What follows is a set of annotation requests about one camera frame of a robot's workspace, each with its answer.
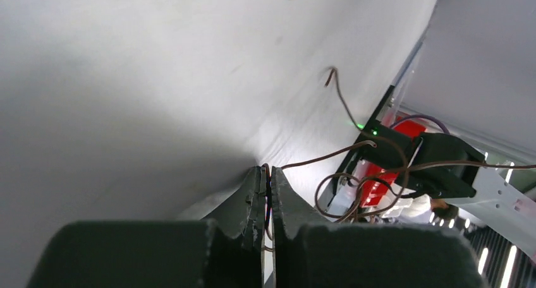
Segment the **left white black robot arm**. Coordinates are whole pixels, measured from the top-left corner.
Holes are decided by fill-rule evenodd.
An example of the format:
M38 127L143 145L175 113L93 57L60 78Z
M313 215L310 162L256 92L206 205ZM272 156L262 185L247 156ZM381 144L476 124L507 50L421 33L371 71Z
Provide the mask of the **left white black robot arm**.
M367 125L348 155L395 173L486 222L535 258L535 202L501 184L497 166L453 135L409 137ZM283 167L252 167L201 220L74 222L49 241L29 287L263 287L272 232L276 287L485 287L468 243L441 229L357 224L298 196Z

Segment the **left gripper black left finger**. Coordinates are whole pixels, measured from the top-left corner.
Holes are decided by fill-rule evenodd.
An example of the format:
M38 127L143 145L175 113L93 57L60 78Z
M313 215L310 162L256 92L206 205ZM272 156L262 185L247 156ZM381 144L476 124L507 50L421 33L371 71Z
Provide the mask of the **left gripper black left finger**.
M29 287L262 287L266 166L200 220L79 221L47 244Z

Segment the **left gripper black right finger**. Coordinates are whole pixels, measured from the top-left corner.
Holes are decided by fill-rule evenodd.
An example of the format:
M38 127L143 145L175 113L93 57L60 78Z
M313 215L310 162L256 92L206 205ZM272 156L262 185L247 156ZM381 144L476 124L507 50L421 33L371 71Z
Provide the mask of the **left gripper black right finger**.
M470 243L415 224L337 224L272 168L276 287L487 287Z

